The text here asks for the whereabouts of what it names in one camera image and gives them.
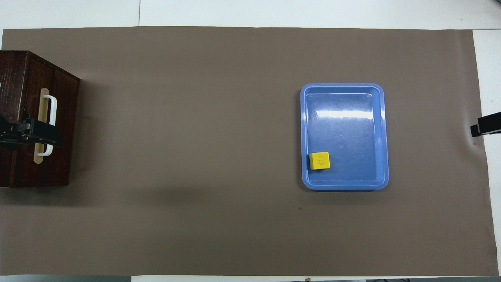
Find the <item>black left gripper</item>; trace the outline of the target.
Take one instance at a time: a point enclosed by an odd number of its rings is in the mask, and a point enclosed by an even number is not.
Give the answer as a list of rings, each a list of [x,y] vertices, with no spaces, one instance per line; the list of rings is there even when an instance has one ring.
[[[24,120],[21,123],[8,121],[3,113],[0,113],[0,148],[16,151],[18,145],[30,143],[43,143],[55,147],[62,147],[64,138],[61,130],[55,125],[30,118],[28,113],[23,113]],[[25,126],[24,137],[18,126]]]

